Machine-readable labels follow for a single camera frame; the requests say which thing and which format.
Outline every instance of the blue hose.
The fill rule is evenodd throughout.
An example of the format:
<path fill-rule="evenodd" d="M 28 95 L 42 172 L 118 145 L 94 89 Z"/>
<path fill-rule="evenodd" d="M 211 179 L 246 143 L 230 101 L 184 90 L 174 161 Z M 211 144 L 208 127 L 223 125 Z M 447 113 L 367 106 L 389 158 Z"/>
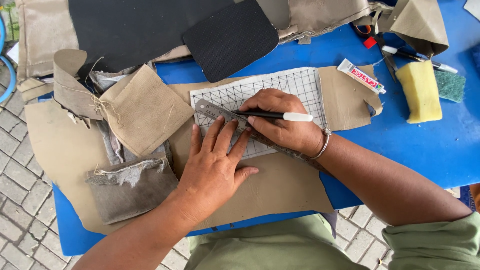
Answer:
<path fill-rule="evenodd" d="M 5 44 L 5 36 L 6 36 L 5 25 L 3 24 L 3 20 L 1 17 L 0 17 L 0 35 L 1 35 L 0 36 L 0 48 L 1 48 L 0 52 L 1 52 L 3 50 L 3 45 Z M 0 103 L 1 103 L 4 100 L 6 100 L 8 96 L 13 92 L 17 77 L 15 76 L 15 70 L 13 69 L 13 66 L 10 63 L 10 61 L 8 61 L 8 59 L 2 55 L 0 55 L 0 60 L 2 60 L 7 65 L 8 70 L 10 71 L 10 83 L 8 84 L 8 88 L 5 91 L 5 93 L 3 93 L 3 95 L 1 95 L 0 97 Z"/>

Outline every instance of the metal ruler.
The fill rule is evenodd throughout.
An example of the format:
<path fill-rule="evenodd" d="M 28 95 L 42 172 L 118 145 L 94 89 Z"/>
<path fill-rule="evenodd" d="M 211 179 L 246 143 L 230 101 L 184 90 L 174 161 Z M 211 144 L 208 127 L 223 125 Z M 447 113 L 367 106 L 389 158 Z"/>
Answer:
<path fill-rule="evenodd" d="M 230 112 L 226 109 L 223 109 L 223 108 L 221 108 L 217 105 L 214 105 L 214 104 L 212 104 L 211 102 L 209 102 L 205 99 L 201 99 L 197 102 L 197 104 L 195 105 L 195 110 L 198 113 L 201 113 L 201 114 L 203 114 L 207 117 L 210 117 L 212 119 L 216 119 L 218 116 L 222 115 L 225 118 L 225 123 L 228 123 L 228 122 L 232 121 L 233 119 L 237 119 L 238 122 L 239 122 L 239 125 L 237 126 L 238 130 L 243 131 L 247 127 L 252 128 L 252 135 L 251 135 L 252 139 L 254 139 L 258 142 L 261 142 L 264 145 L 267 145 L 267 146 L 277 150 L 280 153 L 284 153 L 284 154 L 288 155 L 289 157 L 299 159 L 299 160 L 307 163 L 308 165 L 316 168 L 317 170 L 319 170 L 321 172 L 324 172 L 324 173 L 327 173 L 328 175 L 331 175 L 322 165 L 320 165 L 320 163 L 318 163 L 316 160 L 311 159 L 309 156 L 304 155 L 300 152 L 294 151 L 290 148 L 286 148 L 286 147 L 283 147 L 283 146 L 280 146 L 280 145 L 274 143 L 273 141 L 271 141 L 270 139 L 268 139 L 267 137 L 265 137 L 264 135 L 262 135 L 261 133 L 256 131 L 247 122 L 247 120 L 245 120 L 241 116 L 238 116 L 238 115 L 236 115 L 236 114 L 234 114 L 234 113 L 232 113 L 232 112 Z"/>

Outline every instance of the blue tabletop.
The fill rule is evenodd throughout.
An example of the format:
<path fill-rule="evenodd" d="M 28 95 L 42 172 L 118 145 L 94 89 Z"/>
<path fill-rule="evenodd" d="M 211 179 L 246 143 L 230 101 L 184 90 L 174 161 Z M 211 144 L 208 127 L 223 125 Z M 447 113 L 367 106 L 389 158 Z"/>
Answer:
<path fill-rule="evenodd" d="M 374 68 L 375 76 L 385 85 L 381 95 L 384 110 L 372 118 L 372 124 L 337 132 L 337 134 L 392 160 L 404 164 L 437 183 L 442 188 L 480 182 L 480 73 L 475 69 L 470 48 L 480 43 L 480 22 L 463 9 L 465 1 L 439 0 L 450 48 L 435 56 L 437 62 L 458 69 L 467 78 L 465 99 L 455 103 L 441 99 L 443 118 L 420 124 L 408 124 L 409 111 L 400 84 L 395 84 L 385 63 Z M 385 35 L 387 45 L 403 46 L 395 35 Z M 297 67 L 324 67 L 338 65 L 344 59 L 356 65 L 372 64 L 382 56 L 377 46 L 366 49 L 362 40 L 349 25 L 332 33 L 312 38 L 310 45 L 290 42 L 279 45 L 267 56 L 235 73 L 232 77 L 273 73 Z M 395 58 L 399 67 L 406 62 Z M 206 81 L 201 68 L 194 61 L 157 64 L 158 75 L 166 84 Z M 327 195 L 335 209 L 362 202 L 338 180 L 320 174 Z M 104 237 L 82 227 L 72 205 L 59 189 L 54 187 L 60 242 L 65 255 L 83 254 Z M 233 223 L 234 228 L 284 220 L 314 213 L 272 214 Z M 230 224 L 189 235 L 230 229 Z"/>

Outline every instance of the yellow sponge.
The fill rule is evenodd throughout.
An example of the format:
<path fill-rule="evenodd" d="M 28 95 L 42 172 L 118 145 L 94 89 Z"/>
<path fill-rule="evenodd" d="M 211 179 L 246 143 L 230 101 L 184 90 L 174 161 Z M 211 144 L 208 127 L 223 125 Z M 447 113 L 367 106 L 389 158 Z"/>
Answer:
<path fill-rule="evenodd" d="M 410 116 L 407 123 L 440 120 L 442 108 L 431 61 L 408 63 L 396 72 L 407 98 Z"/>

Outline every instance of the green shirt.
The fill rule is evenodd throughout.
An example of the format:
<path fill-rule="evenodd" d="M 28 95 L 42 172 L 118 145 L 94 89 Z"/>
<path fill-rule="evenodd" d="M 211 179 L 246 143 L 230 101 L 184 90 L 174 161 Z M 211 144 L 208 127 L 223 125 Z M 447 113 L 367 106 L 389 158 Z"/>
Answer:
<path fill-rule="evenodd" d="M 335 245 L 319 214 L 189 237 L 186 270 L 367 270 Z M 383 237 L 393 249 L 390 270 L 480 269 L 480 214 L 454 222 L 391 227 Z"/>

